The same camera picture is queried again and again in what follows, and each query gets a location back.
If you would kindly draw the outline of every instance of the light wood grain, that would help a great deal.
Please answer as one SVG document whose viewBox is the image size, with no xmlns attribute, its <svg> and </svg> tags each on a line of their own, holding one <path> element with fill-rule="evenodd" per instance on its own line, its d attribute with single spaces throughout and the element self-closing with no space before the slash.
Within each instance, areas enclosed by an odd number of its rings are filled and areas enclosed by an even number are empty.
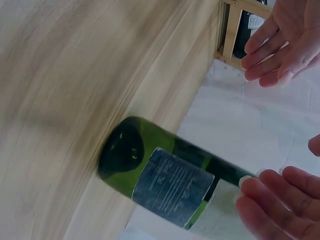
<svg viewBox="0 0 320 240">
<path fill-rule="evenodd" d="M 257 15 L 261 18 L 266 19 L 272 12 L 272 7 L 263 5 L 261 2 L 256 0 L 223 0 L 230 6 L 237 7 L 248 13 Z"/>
<path fill-rule="evenodd" d="M 231 59 L 239 29 L 242 9 L 231 5 L 224 40 L 223 57 Z"/>
<path fill-rule="evenodd" d="M 224 62 L 225 64 L 230 65 L 235 69 L 244 71 L 244 69 L 241 67 L 241 59 L 237 58 L 234 55 L 232 55 L 231 58 L 226 58 L 223 56 L 223 50 L 224 50 L 224 46 L 222 45 L 220 49 L 215 53 L 215 58 Z"/>
<path fill-rule="evenodd" d="M 174 132 L 218 47 L 219 0 L 0 1 L 0 233 L 116 239 L 135 206 L 95 172 L 129 115 Z"/>
</svg>

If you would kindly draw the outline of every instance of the hand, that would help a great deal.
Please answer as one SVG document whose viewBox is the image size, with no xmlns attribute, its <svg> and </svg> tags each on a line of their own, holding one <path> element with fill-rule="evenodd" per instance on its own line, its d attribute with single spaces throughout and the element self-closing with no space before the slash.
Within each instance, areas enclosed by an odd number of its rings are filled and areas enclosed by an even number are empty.
<svg viewBox="0 0 320 240">
<path fill-rule="evenodd" d="M 248 55 L 241 65 L 246 79 L 259 79 L 262 87 L 286 85 L 319 64 L 319 13 L 320 0 L 276 0 L 271 15 L 245 46 Z"/>
<path fill-rule="evenodd" d="M 320 156 L 320 135 L 309 148 Z M 257 239 L 320 239 L 320 177 L 289 166 L 281 174 L 265 170 L 241 182 L 236 209 Z"/>
</svg>

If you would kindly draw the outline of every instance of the green glass bottle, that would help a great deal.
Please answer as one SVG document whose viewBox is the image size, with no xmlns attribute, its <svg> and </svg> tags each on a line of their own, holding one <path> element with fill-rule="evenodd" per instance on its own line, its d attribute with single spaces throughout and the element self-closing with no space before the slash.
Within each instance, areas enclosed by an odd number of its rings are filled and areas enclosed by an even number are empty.
<svg viewBox="0 0 320 240">
<path fill-rule="evenodd" d="M 141 117 L 123 120 L 102 147 L 98 174 L 137 204 L 190 229 L 221 184 L 253 176 Z"/>
</svg>

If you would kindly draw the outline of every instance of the wooden rack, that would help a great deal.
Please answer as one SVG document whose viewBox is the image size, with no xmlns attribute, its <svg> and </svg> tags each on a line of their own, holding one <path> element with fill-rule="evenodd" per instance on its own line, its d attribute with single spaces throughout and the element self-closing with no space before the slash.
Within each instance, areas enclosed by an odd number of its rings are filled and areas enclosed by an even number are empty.
<svg viewBox="0 0 320 240">
<path fill-rule="evenodd" d="M 256 0 L 222 1 L 230 5 L 230 10 L 224 44 L 218 49 L 215 57 L 220 61 L 223 61 L 224 63 L 242 71 L 243 69 L 240 64 L 240 59 L 233 55 L 242 11 L 244 10 L 266 19 L 271 14 L 272 8 L 267 5 L 263 5 Z"/>
</svg>

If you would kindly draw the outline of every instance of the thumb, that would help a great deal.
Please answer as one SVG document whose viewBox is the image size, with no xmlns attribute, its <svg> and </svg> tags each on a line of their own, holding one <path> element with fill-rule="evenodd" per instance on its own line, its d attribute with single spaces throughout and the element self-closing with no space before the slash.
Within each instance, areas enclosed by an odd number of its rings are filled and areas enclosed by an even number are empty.
<svg viewBox="0 0 320 240">
<path fill-rule="evenodd" d="M 320 134 L 309 140 L 308 147 L 314 155 L 320 157 Z"/>
<path fill-rule="evenodd" d="M 284 59 L 278 71 L 278 84 L 288 83 L 299 71 L 306 68 L 320 53 L 320 31 L 308 30 Z"/>
</svg>

